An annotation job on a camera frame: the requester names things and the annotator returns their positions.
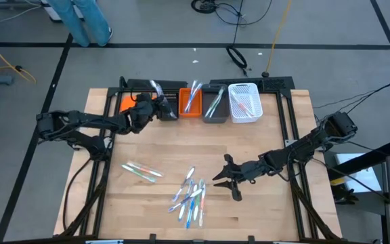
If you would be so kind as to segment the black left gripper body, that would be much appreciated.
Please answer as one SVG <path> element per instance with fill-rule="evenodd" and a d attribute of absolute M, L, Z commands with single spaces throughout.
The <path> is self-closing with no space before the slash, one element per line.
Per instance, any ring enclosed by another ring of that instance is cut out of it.
<path fill-rule="evenodd" d="M 149 93 L 140 93 L 135 97 L 135 106 L 129 109 L 132 128 L 144 128 L 161 111 L 164 96 L 152 98 Z"/>

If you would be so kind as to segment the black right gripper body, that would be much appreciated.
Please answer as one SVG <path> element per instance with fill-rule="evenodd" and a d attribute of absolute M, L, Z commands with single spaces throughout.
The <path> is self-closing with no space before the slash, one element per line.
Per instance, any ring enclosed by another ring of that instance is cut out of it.
<path fill-rule="evenodd" d="M 241 165 L 234 163 L 231 155 L 224 155 L 227 165 L 223 168 L 223 175 L 230 179 L 229 186 L 232 191 L 232 198 L 235 201 L 241 201 L 242 195 L 238 189 L 241 182 L 249 181 L 254 184 L 255 178 L 264 175 L 267 172 L 267 166 L 263 161 L 247 161 Z"/>

